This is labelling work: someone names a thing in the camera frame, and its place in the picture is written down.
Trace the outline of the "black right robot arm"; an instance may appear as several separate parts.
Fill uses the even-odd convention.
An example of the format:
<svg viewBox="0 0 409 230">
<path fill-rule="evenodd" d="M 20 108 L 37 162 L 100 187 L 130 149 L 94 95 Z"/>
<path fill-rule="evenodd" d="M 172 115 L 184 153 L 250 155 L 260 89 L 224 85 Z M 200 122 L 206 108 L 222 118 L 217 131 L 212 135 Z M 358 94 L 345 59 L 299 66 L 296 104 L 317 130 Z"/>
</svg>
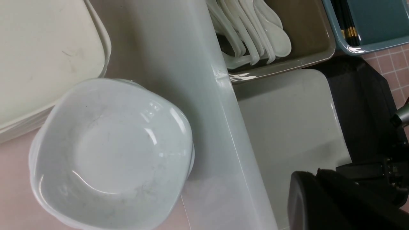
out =
<svg viewBox="0 0 409 230">
<path fill-rule="evenodd" d="M 336 172 L 402 207 L 408 200 L 408 140 L 400 131 L 408 126 L 408 104 L 400 109 L 367 102 L 343 106 L 339 123 L 351 163 Z"/>
</svg>

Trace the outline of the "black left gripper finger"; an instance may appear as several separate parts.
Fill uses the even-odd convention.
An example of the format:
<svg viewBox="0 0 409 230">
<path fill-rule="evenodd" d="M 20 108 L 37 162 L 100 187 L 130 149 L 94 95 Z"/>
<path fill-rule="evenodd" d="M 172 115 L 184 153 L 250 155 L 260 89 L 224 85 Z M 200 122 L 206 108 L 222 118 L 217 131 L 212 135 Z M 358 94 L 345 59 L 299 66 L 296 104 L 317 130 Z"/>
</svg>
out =
<svg viewBox="0 0 409 230">
<path fill-rule="evenodd" d="M 291 174 L 291 230 L 407 230 L 408 213 L 330 169 Z"/>
</svg>

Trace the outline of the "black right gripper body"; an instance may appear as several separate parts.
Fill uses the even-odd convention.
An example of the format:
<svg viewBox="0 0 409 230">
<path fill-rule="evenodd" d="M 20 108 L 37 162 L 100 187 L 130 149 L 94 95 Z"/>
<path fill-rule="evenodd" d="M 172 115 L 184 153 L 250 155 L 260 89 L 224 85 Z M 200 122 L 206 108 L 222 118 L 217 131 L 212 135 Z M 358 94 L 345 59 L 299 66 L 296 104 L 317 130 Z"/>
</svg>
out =
<svg viewBox="0 0 409 230">
<path fill-rule="evenodd" d="M 408 150 L 338 166 L 336 172 L 395 206 L 403 206 L 408 200 Z"/>
</svg>

